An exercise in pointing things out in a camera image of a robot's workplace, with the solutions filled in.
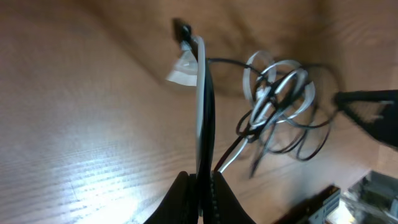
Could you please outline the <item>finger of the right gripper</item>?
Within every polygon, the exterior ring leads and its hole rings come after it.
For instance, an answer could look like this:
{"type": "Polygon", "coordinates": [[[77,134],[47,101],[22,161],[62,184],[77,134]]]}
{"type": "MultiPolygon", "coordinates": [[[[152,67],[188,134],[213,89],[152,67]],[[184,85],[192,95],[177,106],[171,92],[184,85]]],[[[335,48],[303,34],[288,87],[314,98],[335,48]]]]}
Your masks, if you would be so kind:
{"type": "Polygon", "coordinates": [[[339,92],[334,103],[373,139],[397,149],[397,90],[339,92]]]}

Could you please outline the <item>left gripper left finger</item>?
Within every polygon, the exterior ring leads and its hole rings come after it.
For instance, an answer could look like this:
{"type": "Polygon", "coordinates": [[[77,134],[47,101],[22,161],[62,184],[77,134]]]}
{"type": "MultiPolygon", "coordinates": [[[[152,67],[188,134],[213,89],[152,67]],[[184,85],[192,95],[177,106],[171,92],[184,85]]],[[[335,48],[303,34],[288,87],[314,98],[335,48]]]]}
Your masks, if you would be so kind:
{"type": "Polygon", "coordinates": [[[144,224],[178,224],[181,223],[188,189],[188,173],[181,171],[165,194],[165,197],[144,222],[144,224]]]}

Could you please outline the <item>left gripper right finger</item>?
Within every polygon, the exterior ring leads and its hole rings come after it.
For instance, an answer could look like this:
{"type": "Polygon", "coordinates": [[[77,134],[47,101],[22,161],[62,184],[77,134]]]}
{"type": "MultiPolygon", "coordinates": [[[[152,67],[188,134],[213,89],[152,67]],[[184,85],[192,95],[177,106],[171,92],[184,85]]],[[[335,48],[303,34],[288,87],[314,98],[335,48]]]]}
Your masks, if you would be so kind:
{"type": "Polygon", "coordinates": [[[214,172],[211,176],[211,209],[213,223],[255,224],[220,172],[214,172]]]}

